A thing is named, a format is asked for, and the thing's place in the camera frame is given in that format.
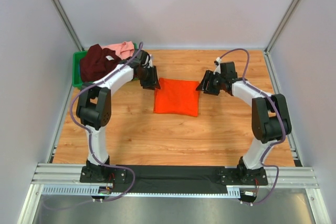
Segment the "orange t shirt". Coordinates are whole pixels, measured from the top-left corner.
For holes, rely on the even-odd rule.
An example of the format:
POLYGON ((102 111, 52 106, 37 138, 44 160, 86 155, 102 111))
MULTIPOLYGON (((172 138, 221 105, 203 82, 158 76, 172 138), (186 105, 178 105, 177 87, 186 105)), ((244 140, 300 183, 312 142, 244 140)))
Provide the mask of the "orange t shirt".
POLYGON ((198 81, 160 78, 159 84, 161 88, 154 92, 154 113, 198 116, 198 81))

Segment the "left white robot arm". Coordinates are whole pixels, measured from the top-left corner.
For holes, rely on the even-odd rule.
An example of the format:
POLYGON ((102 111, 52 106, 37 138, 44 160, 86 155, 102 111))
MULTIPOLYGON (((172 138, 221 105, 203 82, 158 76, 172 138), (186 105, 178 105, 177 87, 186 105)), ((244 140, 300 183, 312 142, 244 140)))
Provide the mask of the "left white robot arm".
POLYGON ((124 84, 138 79, 143 89, 159 90, 160 84, 152 55, 137 49, 132 57, 120 61, 101 79, 82 85, 77 95, 75 122, 87 132, 89 155, 87 161, 96 166, 109 165, 106 148, 106 126, 112 116, 111 98, 124 84))

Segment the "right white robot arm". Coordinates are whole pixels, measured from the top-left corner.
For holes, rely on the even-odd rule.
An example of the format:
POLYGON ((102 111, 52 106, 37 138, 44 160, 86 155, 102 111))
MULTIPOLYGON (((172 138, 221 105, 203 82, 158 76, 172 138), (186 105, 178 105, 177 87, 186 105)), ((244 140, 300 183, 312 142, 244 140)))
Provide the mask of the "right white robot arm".
POLYGON ((264 168, 269 152, 291 133, 285 96, 267 93, 252 85, 244 76, 240 78, 234 62, 217 63, 214 71, 206 70, 196 90, 211 95, 219 95, 223 90, 251 107, 254 138, 237 166, 243 173, 264 168))

